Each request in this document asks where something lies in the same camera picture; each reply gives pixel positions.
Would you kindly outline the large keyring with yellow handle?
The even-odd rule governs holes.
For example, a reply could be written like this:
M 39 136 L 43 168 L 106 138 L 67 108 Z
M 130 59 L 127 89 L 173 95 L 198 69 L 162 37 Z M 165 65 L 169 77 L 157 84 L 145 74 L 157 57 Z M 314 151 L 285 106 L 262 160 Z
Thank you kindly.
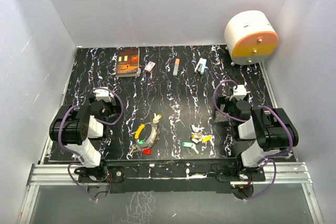
M 135 132 L 134 139 L 136 141 L 137 148 L 151 149 L 159 140 L 159 124 L 148 122 L 141 124 Z M 143 144 L 138 144 L 138 140 L 145 140 Z

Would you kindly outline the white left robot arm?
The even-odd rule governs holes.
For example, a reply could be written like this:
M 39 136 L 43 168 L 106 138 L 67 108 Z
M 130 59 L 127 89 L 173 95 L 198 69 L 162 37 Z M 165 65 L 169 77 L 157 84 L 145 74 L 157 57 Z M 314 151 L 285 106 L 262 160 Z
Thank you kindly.
M 62 150 L 75 155 L 81 165 L 91 168 L 91 177 L 101 182 L 109 172 L 101 164 L 101 154 L 92 141 L 106 138 L 107 127 L 117 124 L 122 114 L 123 103 L 119 96 L 96 91 L 87 105 L 62 105 L 49 127 L 49 137 Z

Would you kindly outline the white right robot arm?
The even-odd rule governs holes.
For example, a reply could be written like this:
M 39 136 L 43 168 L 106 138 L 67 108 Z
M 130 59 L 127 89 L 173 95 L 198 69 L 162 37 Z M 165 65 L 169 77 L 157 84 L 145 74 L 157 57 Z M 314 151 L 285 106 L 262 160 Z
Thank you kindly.
M 234 167 L 234 174 L 240 180 L 247 180 L 253 168 L 266 160 L 287 156 L 298 145 L 299 135 L 293 123 L 282 108 L 262 107 L 254 109 L 242 99 L 215 96 L 218 115 L 228 114 L 235 118 L 231 134 L 236 141 L 251 141 L 248 149 L 237 155 L 240 163 Z

